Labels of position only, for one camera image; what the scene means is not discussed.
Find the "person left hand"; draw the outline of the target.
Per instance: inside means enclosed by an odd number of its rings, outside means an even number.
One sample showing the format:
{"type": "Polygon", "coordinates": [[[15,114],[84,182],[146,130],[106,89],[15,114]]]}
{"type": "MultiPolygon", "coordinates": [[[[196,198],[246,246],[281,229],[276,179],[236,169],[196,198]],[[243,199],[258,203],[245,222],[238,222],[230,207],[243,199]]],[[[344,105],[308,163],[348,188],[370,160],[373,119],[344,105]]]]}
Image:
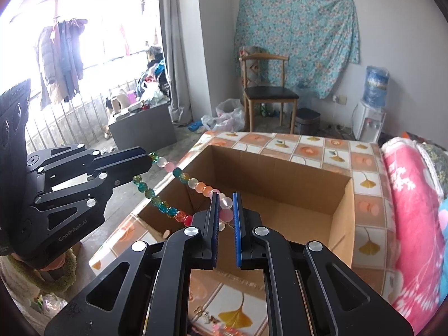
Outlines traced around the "person left hand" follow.
{"type": "Polygon", "coordinates": [[[49,263],[46,267],[40,269],[41,272],[50,272],[61,268],[66,261],[66,253],[62,253],[59,257],[49,263]]]}

